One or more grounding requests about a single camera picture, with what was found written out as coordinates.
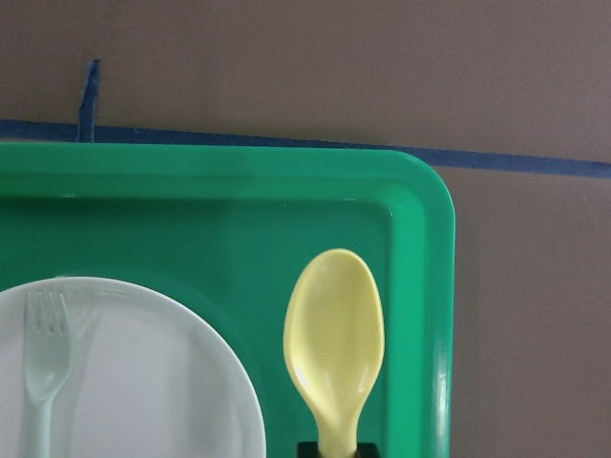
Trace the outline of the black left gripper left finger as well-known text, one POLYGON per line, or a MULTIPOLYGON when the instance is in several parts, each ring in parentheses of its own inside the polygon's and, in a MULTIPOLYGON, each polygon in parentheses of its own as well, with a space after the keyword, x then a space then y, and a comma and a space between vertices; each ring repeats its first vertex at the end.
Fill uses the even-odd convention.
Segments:
POLYGON ((296 458, 321 458, 318 443, 314 441, 299 442, 296 446, 296 458))

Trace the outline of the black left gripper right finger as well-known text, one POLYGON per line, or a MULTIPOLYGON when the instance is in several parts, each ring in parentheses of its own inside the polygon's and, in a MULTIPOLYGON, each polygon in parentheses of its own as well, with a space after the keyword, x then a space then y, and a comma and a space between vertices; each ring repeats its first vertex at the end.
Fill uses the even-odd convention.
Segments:
POLYGON ((378 446, 374 443, 358 443, 356 458, 378 458, 378 446))

